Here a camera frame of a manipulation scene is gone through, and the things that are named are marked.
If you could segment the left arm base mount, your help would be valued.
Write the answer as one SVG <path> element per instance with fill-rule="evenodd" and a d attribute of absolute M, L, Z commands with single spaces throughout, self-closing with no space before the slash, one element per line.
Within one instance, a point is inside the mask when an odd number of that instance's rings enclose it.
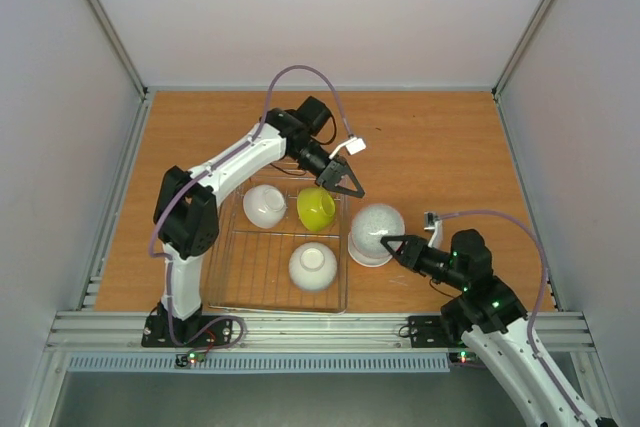
<path fill-rule="evenodd" d="M 187 318 L 172 318 L 170 334 L 169 313 L 159 302 L 145 319 L 141 346 L 145 348 L 205 348 L 227 346 L 231 343 L 233 320 L 229 316 L 203 314 L 202 308 Z"/>

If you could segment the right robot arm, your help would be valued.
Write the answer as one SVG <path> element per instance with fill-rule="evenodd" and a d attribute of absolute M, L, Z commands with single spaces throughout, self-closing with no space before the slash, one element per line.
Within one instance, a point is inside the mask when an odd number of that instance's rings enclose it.
<path fill-rule="evenodd" d="M 579 395 L 550 356 L 514 291 L 492 268 L 474 229 L 455 233 L 449 251 L 416 235 L 384 236 L 400 265 L 459 290 L 440 309 L 446 345 L 466 347 L 492 373 L 529 426 L 613 426 Z"/>

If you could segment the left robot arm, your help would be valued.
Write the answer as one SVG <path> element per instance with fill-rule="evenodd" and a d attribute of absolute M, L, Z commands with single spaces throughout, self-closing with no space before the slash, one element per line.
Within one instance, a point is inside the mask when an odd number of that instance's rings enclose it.
<path fill-rule="evenodd" d="M 269 109 L 250 131 L 216 157 L 189 170 L 173 166 L 163 176 L 153 214 L 149 256 L 165 263 L 161 304 L 167 335 L 179 345 L 201 333 L 200 272 L 219 235 L 219 208 L 238 186 L 272 162 L 288 157 L 327 191 L 362 198 L 365 191 L 338 149 L 316 135 L 328 108 L 309 97 L 297 109 Z"/>

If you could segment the white bowl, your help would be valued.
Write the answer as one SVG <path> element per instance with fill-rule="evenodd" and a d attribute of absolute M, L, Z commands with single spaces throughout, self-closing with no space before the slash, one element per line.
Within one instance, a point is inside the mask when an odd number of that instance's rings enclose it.
<path fill-rule="evenodd" d="M 287 202 L 275 186 L 262 184 L 250 188 L 243 198 L 243 210 L 256 227 L 270 229 L 285 216 Z"/>
<path fill-rule="evenodd" d="M 297 247 L 290 259 L 288 271 L 291 281 L 308 292 L 328 289 L 336 278 L 338 261 L 332 250 L 319 242 Z"/>

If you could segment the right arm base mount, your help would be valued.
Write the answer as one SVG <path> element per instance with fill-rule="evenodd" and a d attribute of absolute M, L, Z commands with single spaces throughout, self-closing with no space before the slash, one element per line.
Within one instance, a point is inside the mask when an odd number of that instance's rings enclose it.
<path fill-rule="evenodd" d="M 407 325 L 412 348 L 457 348 L 461 346 L 459 340 L 454 340 L 445 331 L 439 316 L 409 316 Z"/>

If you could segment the grey bowl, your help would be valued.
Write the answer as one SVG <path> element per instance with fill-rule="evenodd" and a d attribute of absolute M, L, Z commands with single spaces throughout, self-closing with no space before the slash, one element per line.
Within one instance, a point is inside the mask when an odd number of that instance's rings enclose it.
<path fill-rule="evenodd" d="M 353 243 L 362 254 L 369 257 L 383 257 L 389 253 L 381 245 L 380 239 L 386 235 L 404 233 L 404 219 L 395 208 L 382 203 L 371 204 L 354 216 L 349 243 Z"/>

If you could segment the yellow-green bowl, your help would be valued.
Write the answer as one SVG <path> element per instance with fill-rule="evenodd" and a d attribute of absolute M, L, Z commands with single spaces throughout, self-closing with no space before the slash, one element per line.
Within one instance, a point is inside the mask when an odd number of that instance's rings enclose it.
<path fill-rule="evenodd" d="M 296 210 L 302 225 L 311 232 L 330 226 L 336 215 L 333 197 L 322 187 L 307 187 L 299 191 Z"/>

